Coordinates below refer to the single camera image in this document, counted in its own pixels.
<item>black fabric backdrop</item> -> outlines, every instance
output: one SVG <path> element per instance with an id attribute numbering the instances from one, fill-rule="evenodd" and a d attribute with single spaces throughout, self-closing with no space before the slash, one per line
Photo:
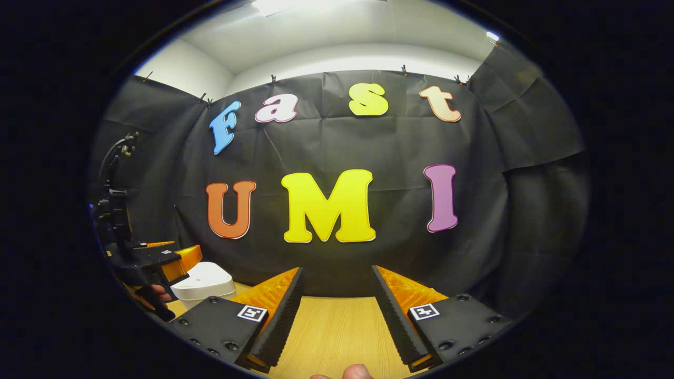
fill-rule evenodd
<path id="1" fill-rule="evenodd" d="M 382 116 L 354 116 L 348 89 L 378 83 L 389 103 Z M 450 92 L 459 122 L 446 123 L 419 91 Z M 258 123 L 276 94 L 298 96 L 297 116 Z M 233 101 L 234 140 L 218 155 L 209 124 Z M 394 71 L 339 71 L 282 79 L 204 101 L 132 77 L 102 120 L 93 149 L 95 175 L 107 148 L 141 133 L 122 162 L 118 183 L 133 194 L 133 231 L 144 241 L 200 244 L 204 260 L 254 285 L 289 268 L 305 269 L 306 295 L 370 296 L 370 265 L 399 272 L 446 295 L 470 292 L 511 317 L 529 310 L 570 263 L 588 208 L 588 179 L 578 127 L 539 68 L 499 42 L 468 85 Z M 431 188 L 423 169 L 449 164 L 454 176 L 453 229 L 429 233 Z M 348 169 L 373 174 L 368 189 L 370 242 L 287 243 L 288 193 L 281 179 L 310 173 L 328 197 Z M 224 239 L 207 220 L 205 188 L 251 180 L 246 236 Z M 96 187 L 91 187 L 91 201 Z M 224 196 L 224 219 L 236 220 L 236 193 Z M 307 230 L 315 234 L 307 221 Z"/>

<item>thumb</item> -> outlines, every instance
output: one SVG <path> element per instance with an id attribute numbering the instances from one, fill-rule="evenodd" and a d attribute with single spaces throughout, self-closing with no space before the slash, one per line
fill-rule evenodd
<path id="1" fill-rule="evenodd" d="M 351 365 L 344 370 L 342 379 L 372 379 L 364 364 Z"/>

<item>wooden surface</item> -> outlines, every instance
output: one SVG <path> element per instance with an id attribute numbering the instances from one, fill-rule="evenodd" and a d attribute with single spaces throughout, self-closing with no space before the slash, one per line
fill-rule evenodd
<path id="1" fill-rule="evenodd" d="M 237 293 L 250 288 L 235 284 Z M 173 301 L 168 307 L 176 316 L 187 311 L 180 301 Z M 374 297 L 302 296 L 278 365 L 262 375 L 308 379 L 313 374 L 323 374 L 341 379 L 344 369 L 354 363 L 364 363 L 377 379 L 412 375 L 400 361 Z"/>

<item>white box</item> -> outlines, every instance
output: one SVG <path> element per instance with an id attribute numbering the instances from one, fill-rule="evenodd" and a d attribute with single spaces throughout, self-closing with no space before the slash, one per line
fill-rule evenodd
<path id="1" fill-rule="evenodd" d="M 237 295 L 232 276 L 213 262 L 199 262 L 189 278 L 171 286 L 171 290 L 188 310 L 209 296 L 231 299 Z"/>

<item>letter m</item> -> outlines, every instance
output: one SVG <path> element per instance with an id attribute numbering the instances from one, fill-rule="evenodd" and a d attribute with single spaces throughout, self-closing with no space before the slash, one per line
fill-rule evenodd
<path id="1" fill-rule="evenodd" d="M 372 173 L 367 170 L 347 170 L 337 179 L 330 198 L 326 199 L 311 174 L 286 175 L 281 185 L 288 190 L 290 225 L 283 235 L 287 242 L 307 243 L 312 234 L 307 230 L 305 215 L 321 241 L 330 238 L 337 218 L 342 226 L 335 233 L 339 242 L 364 242 L 375 239 L 367 212 L 367 186 Z"/>

